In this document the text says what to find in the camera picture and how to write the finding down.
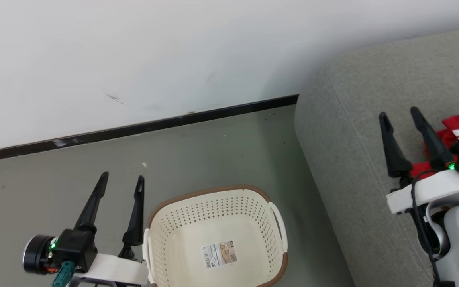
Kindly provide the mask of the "cream laundry basket brown rim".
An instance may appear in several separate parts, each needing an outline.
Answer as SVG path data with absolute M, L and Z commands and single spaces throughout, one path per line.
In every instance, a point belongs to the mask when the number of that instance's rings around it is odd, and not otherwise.
M 171 198 L 148 218 L 151 287 L 273 287 L 288 265 L 282 215 L 262 189 L 217 187 Z M 233 240 L 237 263 L 206 269 L 202 247 Z

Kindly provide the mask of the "grey fabric sofa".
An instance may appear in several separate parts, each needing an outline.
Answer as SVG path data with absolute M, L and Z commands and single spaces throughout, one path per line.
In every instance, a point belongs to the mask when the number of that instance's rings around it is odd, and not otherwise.
M 296 134 L 356 287 L 432 287 L 413 220 L 390 212 L 379 113 L 411 162 L 424 159 L 410 108 L 435 129 L 459 114 L 459 31 L 351 51 L 319 67 L 295 111 Z

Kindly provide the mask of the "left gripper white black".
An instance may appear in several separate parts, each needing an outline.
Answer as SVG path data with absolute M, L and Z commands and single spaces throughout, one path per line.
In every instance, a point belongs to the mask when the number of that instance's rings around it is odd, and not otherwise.
M 106 191 L 109 172 L 101 174 L 84 206 L 74 230 L 88 231 L 95 234 L 95 220 Z M 122 242 L 126 246 L 140 246 L 144 237 L 144 198 L 145 178 L 138 177 L 133 193 L 134 204 L 129 227 L 124 233 Z M 54 275 L 51 286 L 80 286 L 91 283 L 94 286 L 146 286 L 148 268 L 135 260 L 98 253 L 87 273 L 78 273 L 77 268 L 69 261 L 56 265 L 52 260 L 52 250 L 56 247 L 58 236 L 37 235 L 27 242 L 22 255 L 22 266 L 27 273 Z

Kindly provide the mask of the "paper label sticker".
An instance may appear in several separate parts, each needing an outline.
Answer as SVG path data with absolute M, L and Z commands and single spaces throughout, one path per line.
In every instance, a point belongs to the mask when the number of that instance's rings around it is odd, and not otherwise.
M 233 240 L 202 247 L 206 269 L 215 269 L 237 263 L 237 253 Z

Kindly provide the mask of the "black skirting board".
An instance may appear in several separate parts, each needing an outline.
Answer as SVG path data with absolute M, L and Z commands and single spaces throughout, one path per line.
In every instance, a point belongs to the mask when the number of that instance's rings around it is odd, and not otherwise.
M 142 122 L 138 125 L 123 126 L 114 129 L 69 136 L 66 138 L 58 138 L 49 141 L 33 142 L 26 145 L 8 147 L 5 149 L 0 149 L 0 160 L 23 155 L 37 154 L 41 152 L 49 152 L 55 149 L 64 149 L 78 145 L 91 144 L 94 142 L 124 138 L 126 136 L 136 136 L 137 134 L 146 132 L 153 132 L 168 128 L 196 124 L 199 122 L 218 120 L 232 116 L 240 116 L 246 113 L 260 112 L 264 110 L 291 106 L 297 103 L 298 98 L 299 95 L 294 94 L 291 96 L 284 96 L 269 100 L 260 100 L 244 105 L 229 106 L 204 112 L 189 113 L 183 116 L 176 116 L 157 121 Z

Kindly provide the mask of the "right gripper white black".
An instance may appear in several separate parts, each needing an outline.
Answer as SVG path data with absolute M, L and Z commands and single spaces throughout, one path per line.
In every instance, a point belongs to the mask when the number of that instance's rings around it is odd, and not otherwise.
M 439 170 L 439 172 L 415 182 L 414 185 L 410 184 L 386 195 L 387 204 L 392 214 L 403 213 L 413 207 L 412 187 L 415 187 L 417 205 L 428 204 L 459 193 L 459 172 L 446 170 L 454 164 L 453 155 L 437 136 L 435 129 L 429 124 L 418 107 L 411 107 L 410 114 L 416 129 L 421 133 L 426 144 L 430 167 Z M 391 178 L 410 176 L 413 165 L 406 159 L 397 140 L 395 140 L 394 128 L 385 112 L 380 113 L 379 123 L 388 176 Z

